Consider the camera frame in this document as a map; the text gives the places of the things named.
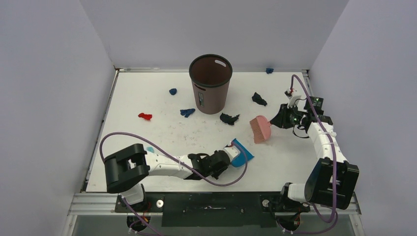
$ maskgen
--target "red object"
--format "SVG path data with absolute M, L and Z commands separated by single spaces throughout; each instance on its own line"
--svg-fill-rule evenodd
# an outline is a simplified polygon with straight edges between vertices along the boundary
M 138 115 L 138 117 L 141 117 L 141 118 L 143 118 L 145 120 L 150 120 L 152 118 L 152 115 L 151 114 L 140 113 Z

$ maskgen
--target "pink brush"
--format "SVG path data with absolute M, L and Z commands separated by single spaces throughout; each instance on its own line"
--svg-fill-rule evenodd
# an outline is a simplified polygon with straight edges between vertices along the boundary
M 271 123 L 265 116 L 256 116 L 250 122 L 253 131 L 253 140 L 260 144 L 271 137 Z

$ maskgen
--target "handle hole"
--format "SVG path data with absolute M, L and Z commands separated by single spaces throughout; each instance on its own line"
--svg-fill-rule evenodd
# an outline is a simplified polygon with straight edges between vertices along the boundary
M 202 87 L 200 87 L 200 86 L 197 86 L 196 84 L 194 84 L 194 86 L 195 86 L 195 87 L 197 87 L 198 89 L 201 89 L 201 90 L 203 90 L 203 91 L 206 91 L 206 89 L 205 89 L 205 88 L 202 88 Z
M 214 62 L 217 63 L 217 64 L 219 64 L 219 65 L 222 65 L 222 66 L 226 67 L 226 63 L 224 63 L 224 62 L 222 62 L 220 60 L 214 60 Z

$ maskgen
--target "metal frame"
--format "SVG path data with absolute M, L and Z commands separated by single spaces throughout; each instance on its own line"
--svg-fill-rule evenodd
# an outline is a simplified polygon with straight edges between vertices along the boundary
M 235 72 L 264 72 L 265 69 L 259 68 L 237 68 Z M 112 88 L 109 94 L 107 107 L 103 116 L 102 124 L 97 135 L 94 152 L 91 157 L 91 162 L 89 165 L 89 171 L 87 173 L 87 177 L 83 186 L 83 190 L 81 193 L 76 193 L 73 197 L 71 207 L 68 211 L 68 216 L 65 222 L 65 226 L 62 232 L 63 236 L 71 236 L 74 228 L 76 226 L 77 216 L 78 215 L 133 215 L 133 213 L 116 213 L 114 212 L 115 203 L 117 199 L 117 194 L 109 194 L 109 193 L 85 193 L 88 180 L 91 174 L 92 166 L 94 163 L 94 157 L 97 153 L 97 145 L 99 142 L 99 138 L 103 132 L 104 123 L 106 122 L 106 117 L 109 111 L 110 103 L 113 97 L 113 92 L 115 90 L 119 73 L 128 73 L 128 72 L 188 72 L 188 69 L 160 69 L 160 68 L 118 68 L 116 69 L 115 76 L 113 79 Z M 278 70 L 276 72 L 299 72 L 299 70 Z M 303 74 L 303 78 L 305 84 L 307 85 L 307 89 L 310 95 L 314 96 L 313 91 L 310 86 L 309 76 L 307 70 L 301 70 Z M 326 207 L 318 207 L 318 210 L 321 214 L 327 215 L 331 213 L 331 210 Z M 357 202 L 356 194 L 354 193 L 352 197 L 352 201 L 349 207 L 346 210 L 338 211 L 339 214 L 348 214 L 352 223 L 352 228 L 355 232 L 356 236 L 365 236 L 365 232 L 362 227 L 362 222 L 360 220 L 361 211 L 359 208 L 359 204 Z M 163 213 L 145 213 L 145 216 L 162 216 Z M 293 213 L 284 213 L 284 212 L 276 212 L 275 215 L 287 215 Z M 312 210 L 309 213 L 305 214 L 315 214 L 315 211 Z

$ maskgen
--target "gray wall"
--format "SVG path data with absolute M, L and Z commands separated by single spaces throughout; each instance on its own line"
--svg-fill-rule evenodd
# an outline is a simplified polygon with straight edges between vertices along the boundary
M 310 68 L 348 0 L 80 0 L 116 67 Z
M 310 71 L 359 165 L 367 235 L 417 235 L 417 1 L 350 0 Z
M 114 69 L 78 0 L 0 1 L 1 235 L 56 236 Z

